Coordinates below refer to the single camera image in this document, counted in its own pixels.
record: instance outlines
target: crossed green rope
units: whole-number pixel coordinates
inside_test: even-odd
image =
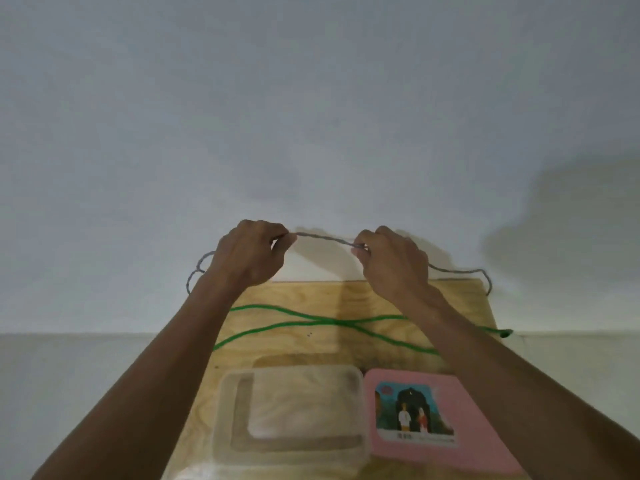
[[[386,335],[380,335],[379,333],[376,333],[374,331],[368,330],[364,327],[361,327],[359,324],[361,323],[372,323],[372,322],[379,322],[382,320],[408,320],[407,317],[404,317],[402,315],[378,315],[377,317],[371,317],[371,318],[359,318],[356,320],[341,320],[339,318],[330,318],[330,317],[322,317],[322,316],[318,316],[318,315],[309,315],[306,313],[300,313],[300,312],[295,312],[293,310],[290,310],[288,308],[284,308],[282,306],[277,306],[277,305],[242,305],[242,306],[235,306],[233,308],[231,308],[231,310],[229,310],[230,312],[239,312],[241,310],[249,310],[252,308],[260,308],[262,310],[272,310],[272,311],[276,311],[276,312],[280,312],[280,313],[284,313],[287,315],[291,315],[293,317],[299,317],[299,318],[304,318],[308,321],[306,322],[297,322],[297,321],[292,321],[292,322],[281,322],[281,323],[275,323],[273,325],[267,325],[264,327],[260,327],[260,328],[252,328],[251,330],[245,330],[242,331],[240,333],[236,333],[235,335],[232,335],[231,337],[229,337],[228,339],[224,339],[222,340],[220,343],[216,344],[213,347],[213,350],[218,350],[220,347],[223,347],[225,345],[227,345],[229,342],[233,342],[234,340],[239,339],[240,337],[244,337],[245,335],[252,335],[254,333],[260,333],[261,331],[267,331],[267,330],[274,330],[276,328],[281,328],[281,327],[288,327],[288,326],[318,326],[318,325],[334,325],[334,326],[343,326],[343,327],[347,327],[347,328],[351,328],[353,330],[357,330],[361,333],[364,333],[365,335],[368,335],[370,337],[376,338],[376,339],[380,339],[388,344],[391,345],[395,345],[398,347],[405,347],[407,349],[411,349],[414,350],[416,352],[421,352],[421,353],[425,353],[425,354],[432,354],[432,355],[440,355],[438,354],[438,351],[434,348],[431,347],[420,347],[419,345],[414,345],[414,344],[410,344],[408,342],[403,342],[402,340],[396,340],[396,339],[392,339],[390,337],[387,337]],[[505,330],[500,330],[497,328],[491,328],[491,327],[485,327],[485,326],[481,326],[479,327],[480,329],[487,331],[489,333],[497,333],[500,335],[501,338],[505,339],[508,336],[510,336],[513,333],[513,330],[509,330],[509,329],[505,329]]]

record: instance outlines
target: wooden surface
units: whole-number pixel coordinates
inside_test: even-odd
[[[495,327],[480,280],[438,280],[433,284],[469,320],[478,325]],[[398,313],[388,301],[375,295],[367,282],[265,283],[249,288],[236,305],[249,303],[279,305],[299,312],[341,319]],[[269,310],[233,312],[224,323],[218,341],[250,328],[291,320],[302,319]],[[430,346],[424,334],[408,321],[382,321],[365,326],[394,339]],[[436,465],[410,464],[374,457],[359,472],[327,468],[238,472],[214,468],[211,462],[211,431],[216,413],[218,384],[227,371],[281,365],[338,363],[354,364],[362,370],[384,368],[450,372],[440,357],[393,346],[344,327],[278,328],[242,337],[211,355],[202,385],[164,478],[495,478],[456,472]]]

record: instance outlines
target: forearm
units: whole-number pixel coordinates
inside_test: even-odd
[[[444,299],[401,305],[452,367],[534,479],[626,479],[640,442],[521,357],[478,330]]]
[[[160,478],[238,295],[222,285],[211,295],[199,288],[34,479]]]

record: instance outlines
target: string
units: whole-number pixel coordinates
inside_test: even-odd
[[[331,237],[328,235],[320,235],[320,234],[312,234],[312,233],[308,233],[308,232],[296,232],[295,234],[297,234],[300,237],[311,237],[314,239],[324,239],[326,241],[334,241],[334,242],[339,242],[340,244],[345,244],[347,246],[351,246],[352,248],[359,248],[359,249],[367,249],[367,247],[364,244],[356,244],[354,242],[349,242],[346,241],[345,239],[340,239],[338,237]],[[209,256],[213,256],[213,254],[215,254],[215,251],[210,251],[206,254],[204,254],[196,263],[196,269],[194,269],[189,277],[187,278],[187,284],[186,284],[186,288],[187,288],[187,294],[191,294],[191,289],[189,287],[190,283],[191,283],[191,279],[198,273],[200,274],[204,274],[205,270],[202,268],[202,263],[204,262],[204,259],[208,258]],[[434,266],[431,263],[429,263],[429,267],[432,269],[435,269],[436,271],[440,271],[442,273],[452,273],[452,274],[472,274],[472,273],[482,273],[488,283],[488,289],[486,291],[486,295],[488,296],[489,293],[491,293],[492,289],[493,289],[493,283],[491,281],[491,278],[489,277],[489,274],[484,270],[484,269],[470,269],[467,271],[463,271],[463,270],[459,270],[459,269],[445,269],[445,268],[441,268],[438,266]],[[381,320],[408,320],[405,316],[402,315],[379,315],[376,317],[370,317],[370,318],[361,318],[361,319],[355,319],[355,320],[342,320],[342,319],[338,319],[338,318],[331,318],[331,317],[322,317],[322,316],[318,316],[318,315],[309,315],[309,314],[305,314],[305,313],[300,313],[300,312],[296,312],[293,310],[290,310],[288,308],[284,308],[283,306],[277,306],[277,305],[261,305],[261,304],[251,304],[251,305],[242,305],[242,306],[235,306],[233,308],[231,308],[229,311],[230,312],[237,312],[240,310],[247,310],[247,309],[251,309],[251,308],[260,308],[263,310],[274,310],[280,313],[284,313],[287,315],[292,315],[295,317],[299,317],[299,318],[304,318],[306,320],[306,322],[296,322],[296,321],[290,321],[290,322],[281,322],[281,323],[276,323],[276,324],[272,324],[272,325],[267,325],[264,327],[260,327],[260,328],[252,328],[250,330],[245,330],[242,331],[240,333],[236,333],[235,335],[232,335],[231,337],[224,339],[222,341],[220,341],[219,343],[217,343],[214,347],[213,350],[218,350],[220,347],[223,347],[224,345],[228,344],[229,342],[233,342],[234,340],[240,339],[241,337],[244,337],[245,335],[252,335],[254,333],[260,333],[263,331],[268,331],[268,330],[274,330],[276,328],[281,328],[281,327],[290,327],[290,326],[320,326],[320,325],[333,325],[333,326],[342,326],[342,327],[347,327],[350,328],[352,330],[356,330],[359,331],[361,333],[364,333],[370,337],[373,337],[375,339],[379,339],[382,340],[384,342],[387,342],[388,344],[391,345],[395,345],[398,347],[405,347],[411,350],[414,350],[416,352],[421,352],[421,353],[425,353],[425,354],[431,354],[431,355],[439,355],[439,353],[437,352],[436,349],[432,348],[432,347],[421,347],[415,344],[411,344],[409,342],[404,342],[402,340],[396,340],[396,339],[392,339],[391,337],[387,337],[386,335],[381,335],[379,333],[373,332],[371,330],[368,330],[364,327],[361,327],[359,324],[360,323],[371,323],[371,322],[377,322],[377,321],[381,321]],[[499,336],[503,339],[507,338],[508,336],[510,336],[513,333],[513,330],[500,330],[500,329],[496,329],[496,328],[491,328],[491,327],[485,327],[485,326],[481,326],[479,327],[480,329],[487,331],[489,333],[497,333],[499,334]]]

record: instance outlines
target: twisted gray cord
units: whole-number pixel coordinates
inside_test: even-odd
[[[367,247],[364,244],[354,244],[353,242],[345,241],[344,239],[340,239],[339,237],[331,237],[331,236],[328,236],[328,235],[320,235],[320,234],[311,234],[311,233],[308,233],[308,232],[295,232],[294,234],[299,235],[300,237],[313,237],[314,239],[324,239],[325,241],[339,242],[340,244],[345,244],[347,246],[351,246],[352,248],[367,249]],[[196,264],[196,269],[194,269],[191,272],[191,274],[189,275],[189,277],[187,278],[187,294],[191,294],[191,290],[189,288],[189,283],[191,282],[192,277],[196,273],[204,274],[205,270],[203,268],[201,268],[200,266],[202,265],[202,262],[204,261],[204,259],[208,258],[209,256],[213,256],[213,254],[215,254],[215,251],[209,251],[208,253],[204,254],[204,256],[202,256],[198,260],[198,263]],[[444,269],[443,267],[434,266],[431,263],[429,263],[429,267],[432,268],[432,269],[435,269],[436,271],[439,271],[441,273],[451,273],[451,274],[482,273],[484,275],[484,277],[486,278],[486,281],[488,283],[488,289],[486,291],[486,295],[489,296],[489,293],[491,293],[491,291],[493,290],[493,282],[491,281],[491,278],[489,277],[489,274],[482,268],[469,269],[469,270]]]

